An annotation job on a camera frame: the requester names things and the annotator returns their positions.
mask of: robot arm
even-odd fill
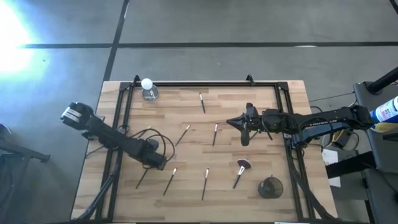
[[[241,132],[243,146],[249,144],[250,131],[260,133],[265,131],[270,138],[269,133],[291,134],[292,139],[296,139],[296,144],[299,144],[300,141],[309,142],[315,137],[345,128],[366,130],[374,124],[368,109],[358,105],[308,115],[288,114],[280,112],[278,109],[267,109],[259,115],[252,103],[246,104],[246,113],[226,122]],[[303,130],[308,127],[314,128],[308,129],[304,133],[306,134],[304,138]]]
[[[156,153],[158,142],[129,138],[125,134],[113,129],[94,114],[91,107],[83,103],[70,103],[61,115],[64,124],[76,130],[86,130],[92,136],[97,136],[99,142],[108,149],[121,148],[131,158],[156,169],[163,170],[167,158]]]

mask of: white label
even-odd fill
[[[324,149],[322,158],[326,166],[338,162],[338,154],[336,151]],[[341,187],[340,177],[329,179],[329,184],[331,186]]]
[[[394,99],[376,108],[376,117],[380,122],[386,121],[397,115],[398,111],[395,109]]]

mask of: wire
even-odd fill
[[[98,147],[98,148],[92,150],[91,152],[87,153],[87,154],[86,154],[86,158],[87,158],[90,154],[92,154],[92,153],[94,153],[94,152],[96,152],[96,151],[98,151],[98,150],[100,150],[100,149],[102,149],[102,148],[104,148],[104,147],[105,147],[105,146]]]
[[[327,100],[327,99],[331,99],[331,98],[336,98],[336,97],[340,97],[340,96],[346,96],[346,95],[350,95],[353,94],[354,92],[352,91],[351,93],[344,93],[344,94],[340,94],[340,95],[336,95],[336,96],[329,96],[329,97],[325,97],[325,98],[319,98],[316,100],[310,100],[309,102],[315,102],[315,101],[320,101],[320,100]]]
[[[319,106],[310,106],[310,108],[316,108],[316,109],[318,109],[319,111],[323,112],[322,109],[321,109]]]
[[[154,135],[152,135],[152,136],[149,136],[147,139],[152,138],[152,137],[156,137],[156,136],[159,136],[159,135],[158,135],[158,134],[154,134]],[[163,136],[163,138],[166,138],[166,139],[169,141],[169,143],[173,146],[173,154],[167,159],[167,162],[168,162],[168,161],[170,161],[170,160],[174,157],[174,154],[175,154],[175,146],[174,146],[173,142],[172,142],[168,137]]]
[[[120,126],[117,128],[117,130],[119,131],[121,128],[126,128],[125,134],[127,134],[127,133],[130,131],[130,126],[128,126],[128,125],[120,125]],[[87,153],[85,159],[87,159],[87,157],[88,157],[90,154],[92,154],[92,153],[94,153],[94,152],[96,152],[96,151],[98,151],[98,150],[100,150],[100,149],[102,149],[102,148],[104,148],[104,147],[105,147],[105,146],[102,145],[101,147],[98,147],[98,148],[92,150],[91,152]]]
[[[352,149],[350,149],[350,150],[344,149],[344,150],[346,150],[346,151],[352,151],[352,150],[355,150],[355,149],[358,147],[358,144],[359,144],[359,135],[358,135],[357,133],[355,133],[355,132],[353,132],[353,134],[356,135],[356,143],[355,143],[355,146],[354,146],[354,148],[352,148]]]
[[[345,156],[341,161],[346,160],[349,156],[354,157],[353,155],[349,154],[349,155]]]
[[[353,106],[353,105],[354,105],[354,104],[356,104],[357,102],[358,102],[358,100],[357,100],[357,99],[355,99],[354,103],[350,104],[348,107],[351,107],[351,106]]]
[[[293,156],[293,151],[295,151],[295,152],[297,153],[297,150],[291,150],[291,151],[290,151],[290,156],[292,157],[292,159],[297,160],[297,157],[295,158],[295,157]],[[303,148],[300,149],[300,152],[301,152],[302,157],[304,157],[305,151],[304,151]]]
[[[153,129],[153,128],[147,128],[147,129],[144,129],[144,130],[142,130],[142,131],[139,131],[139,132],[136,133],[136,134],[133,134],[132,136],[129,136],[129,138],[133,138],[134,136],[137,136],[138,134],[143,133],[143,132],[146,132],[146,131],[154,131],[154,132],[156,132],[157,134],[154,134],[154,135],[149,136],[148,138],[145,139],[145,141],[149,140],[150,138],[156,137],[156,136],[159,136],[159,137],[162,139],[163,147],[164,147],[164,148],[163,148],[163,156],[165,156],[165,154],[166,154],[166,142],[165,142],[164,139],[166,138],[166,139],[169,141],[169,143],[171,143],[171,145],[172,145],[172,147],[173,147],[173,154],[166,160],[166,162],[170,161],[170,160],[174,157],[174,155],[175,155],[175,146],[174,146],[173,142],[172,142],[167,136],[164,136],[164,135],[161,134],[158,130]],[[145,167],[144,164],[143,164],[143,165],[142,165],[142,168],[144,168],[144,169],[151,169],[151,168],[153,168],[153,167],[151,167],[151,166]]]
[[[264,120],[263,120],[263,119],[261,119],[261,124],[262,124],[262,127],[264,128],[264,130],[266,131],[266,133],[267,133],[269,139],[271,139],[271,141],[273,141],[273,138],[271,137],[271,134],[269,133],[269,130],[268,130],[266,124],[264,124]]]
[[[326,122],[329,124],[329,126],[330,126],[330,130],[332,131],[332,132],[330,133],[329,143],[321,149],[321,152],[323,152],[323,149],[331,144],[331,140],[332,140],[332,138],[333,138],[333,126],[331,125],[331,123],[330,123],[329,120],[327,120],[327,119],[325,119],[325,118],[322,118],[322,117],[320,117],[320,116],[316,116],[316,115],[315,115],[315,117],[310,118],[310,119],[304,121],[304,122],[300,125],[300,130],[303,128],[303,126],[305,126],[308,122],[310,122],[310,121],[313,120],[313,119],[322,119],[322,120],[326,121]]]
[[[308,145],[319,146],[319,147],[321,147],[321,151],[323,151],[323,146],[321,144],[309,143]]]
[[[326,136],[324,135],[324,136],[322,136],[322,139],[321,139],[321,145],[323,146],[324,149],[326,149],[327,147],[331,146],[331,143],[329,143],[327,145],[324,144],[325,138],[326,138]]]

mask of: wooden tabletop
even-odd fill
[[[304,82],[288,83],[294,112],[311,113]],[[105,116],[105,123],[110,126],[119,84],[120,82],[104,82],[98,102],[97,114]],[[189,124],[191,127],[175,148],[175,156],[165,169],[149,170],[137,190],[135,187],[144,169],[127,154],[123,156],[115,222],[297,221],[282,135],[273,134],[274,140],[271,141],[266,134],[257,134],[249,146],[242,147],[240,132],[226,124],[227,119],[237,117],[246,110],[247,102],[253,103],[259,113],[267,108],[277,108],[273,88],[159,87],[159,90],[159,99],[147,102],[140,95],[141,88],[135,88],[129,116],[129,134],[152,125],[176,143],[185,128]],[[206,114],[201,107],[199,92],[203,96]],[[216,122],[219,124],[218,134],[216,143],[212,146]],[[90,142],[88,152],[99,146],[98,142]],[[162,153],[162,150],[162,146],[159,146],[158,152]],[[166,156],[171,154],[172,147],[167,144]],[[102,149],[85,159],[72,218],[81,215],[98,193],[105,157],[106,149]],[[236,162],[238,159],[249,160],[252,169],[244,171],[233,189],[239,171]],[[336,217],[335,203],[319,147],[308,147],[304,159],[312,192],[328,212]],[[178,170],[163,196],[175,167]],[[205,199],[202,201],[207,167],[210,172]],[[257,185],[271,175],[283,183],[284,192],[278,199],[263,199],[257,192]],[[104,216],[108,211],[109,195],[107,196]],[[303,209],[307,212],[302,192],[300,197]]]

